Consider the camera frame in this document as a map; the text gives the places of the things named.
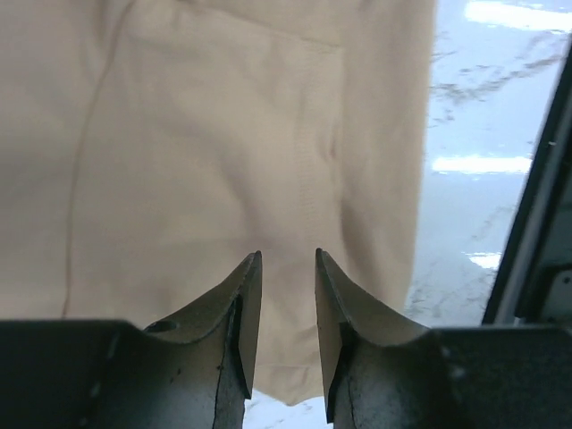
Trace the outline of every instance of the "tan fabric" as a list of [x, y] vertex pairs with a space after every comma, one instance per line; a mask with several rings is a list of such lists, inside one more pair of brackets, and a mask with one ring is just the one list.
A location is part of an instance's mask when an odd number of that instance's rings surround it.
[[322, 394], [314, 252], [401, 307], [433, 0], [0, 2], [1, 317], [145, 325], [264, 256], [256, 387]]

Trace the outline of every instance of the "marble surface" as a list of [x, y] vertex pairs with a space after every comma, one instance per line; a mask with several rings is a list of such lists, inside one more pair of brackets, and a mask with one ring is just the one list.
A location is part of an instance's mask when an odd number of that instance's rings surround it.
[[[480, 323], [571, 31], [569, 0], [439, 0], [406, 311], [418, 322]], [[322, 398], [256, 393], [244, 427], [329, 426]]]

